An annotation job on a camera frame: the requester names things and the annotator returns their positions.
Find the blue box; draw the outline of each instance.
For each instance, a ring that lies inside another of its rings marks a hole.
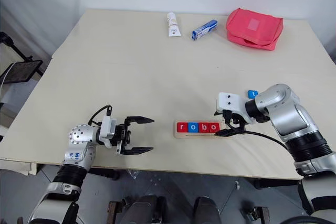
[[[198,132],[198,123],[188,123],[188,132]]]
[[[247,91],[247,96],[250,99],[254,99],[257,95],[258,95],[258,91],[257,90],[249,90],[249,91]]]
[[[208,23],[204,24],[203,26],[199,27],[198,29],[193,30],[191,37],[193,40],[197,40],[201,38],[203,35],[215,29],[216,27],[217,27],[217,21],[213,19]]]

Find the blue block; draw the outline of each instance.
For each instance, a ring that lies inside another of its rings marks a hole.
[[[188,132],[198,132],[198,123],[188,123]]]
[[[258,91],[257,90],[249,90],[249,91],[247,91],[247,96],[250,99],[254,99],[257,95],[258,95]]]

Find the gray floor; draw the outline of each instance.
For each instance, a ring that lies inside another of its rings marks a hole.
[[[57,170],[56,166],[44,166],[36,176],[27,177],[2,171],[0,217],[7,223],[16,223],[20,216],[27,221]],[[121,171],[117,181],[87,175],[78,201],[78,217],[85,224],[105,223],[109,201],[126,196],[136,199],[147,194],[166,197],[169,223],[190,223],[198,196],[209,196],[216,202],[223,223],[250,223],[241,213],[244,206],[250,205],[269,207],[271,223],[305,214],[295,186],[256,190],[246,179],[238,177],[140,171],[133,179],[129,173]]]

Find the red pouch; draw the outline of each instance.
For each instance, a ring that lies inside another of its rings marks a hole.
[[[282,21],[238,8],[227,18],[227,39],[247,47],[274,50],[284,26]]]

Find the table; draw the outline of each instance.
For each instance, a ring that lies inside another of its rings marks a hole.
[[[176,15],[182,37],[169,38],[166,13],[88,9],[0,143],[1,159],[60,164],[71,128],[110,103],[118,123],[155,120],[130,128],[130,147],[154,150],[118,156],[98,146],[94,167],[298,179],[290,154],[267,139],[173,136],[175,120],[215,119],[219,92],[245,96],[275,83],[293,88],[336,149],[336,68],[306,21],[284,20],[276,50],[265,51],[229,42],[225,16]],[[211,19],[217,29],[193,41]],[[278,138],[270,123],[247,129]]]

